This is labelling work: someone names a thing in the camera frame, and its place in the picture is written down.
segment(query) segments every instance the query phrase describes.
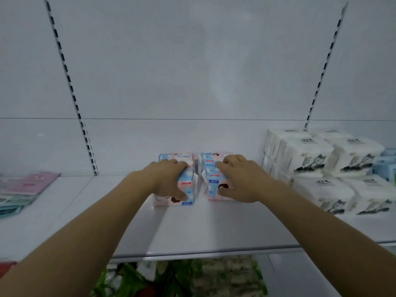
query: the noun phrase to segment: hand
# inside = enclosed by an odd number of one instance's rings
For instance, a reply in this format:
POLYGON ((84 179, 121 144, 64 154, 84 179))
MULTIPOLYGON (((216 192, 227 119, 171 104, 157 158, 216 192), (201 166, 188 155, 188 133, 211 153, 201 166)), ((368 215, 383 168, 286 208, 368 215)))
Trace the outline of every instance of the hand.
POLYGON ((220 188, 219 194, 242 202, 261 201, 260 198, 273 197, 286 184, 271 178, 253 160, 242 155, 228 155, 216 166, 231 180, 233 189, 220 188))
POLYGON ((152 162, 146 168, 139 171, 147 179, 153 180, 152 193, 162 197, 175 197, 186 201, 187 196, 177 187, 180 173, 187 168, 184 161, 177 162, 175 159, 163 159, 160 162, 152 162))

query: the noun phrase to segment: right hand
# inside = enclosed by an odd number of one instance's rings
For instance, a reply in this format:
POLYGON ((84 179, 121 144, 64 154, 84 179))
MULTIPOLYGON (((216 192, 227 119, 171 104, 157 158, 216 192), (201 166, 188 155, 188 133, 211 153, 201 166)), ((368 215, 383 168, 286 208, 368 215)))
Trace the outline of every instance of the right hand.
POLYGON ((256 162, 240 154, 227 155, 216 166, 234 185, 233 189, 220 188, 219 194, 242 202, 262 201, 279 193, 286 184, 268 175, 256 162))

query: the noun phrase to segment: forearm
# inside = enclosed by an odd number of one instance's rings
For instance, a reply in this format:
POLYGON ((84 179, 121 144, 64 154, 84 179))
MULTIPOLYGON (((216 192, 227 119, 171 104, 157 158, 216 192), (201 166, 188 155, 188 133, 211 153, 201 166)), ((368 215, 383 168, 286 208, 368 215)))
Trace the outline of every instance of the forearm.
POLYGON ((293 234, 342 296, 394 295, 396 257, 293 190, 279 186, 261 201, 293 234))
POLYGON ((10 270, 0 281, 0 292, 4 296, 87 296, 151 191, 151 184, 138 172, 129 174, 10 270))

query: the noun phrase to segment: left hand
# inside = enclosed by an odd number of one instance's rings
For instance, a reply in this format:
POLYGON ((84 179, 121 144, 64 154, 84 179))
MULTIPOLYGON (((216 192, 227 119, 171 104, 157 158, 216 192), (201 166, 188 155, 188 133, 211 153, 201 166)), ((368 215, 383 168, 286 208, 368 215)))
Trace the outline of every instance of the left hand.
POLYGON ((160 162, 153 161, 139 172, 145 177, 153 179, 153 194, 186 201, 187 196, 177 187, 177 180, 180 173, 187 167, 188 165, 184 161, 163 159, 160 162))

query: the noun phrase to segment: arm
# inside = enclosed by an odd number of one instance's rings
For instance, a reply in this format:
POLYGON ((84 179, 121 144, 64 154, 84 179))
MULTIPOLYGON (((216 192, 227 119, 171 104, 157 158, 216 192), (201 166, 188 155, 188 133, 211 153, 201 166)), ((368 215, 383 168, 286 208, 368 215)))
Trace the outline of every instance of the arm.
POLYGON ((186 200, 175 159, 130 173, 0 279, 2 296, 88 296, 127 226, 151 193, 186 200))
POLYGON ((394 296, 396 257, 389 251, 242 155, 227 156, 217 167, 234 184, 219 193, 267 206, 342 296, 394 296))

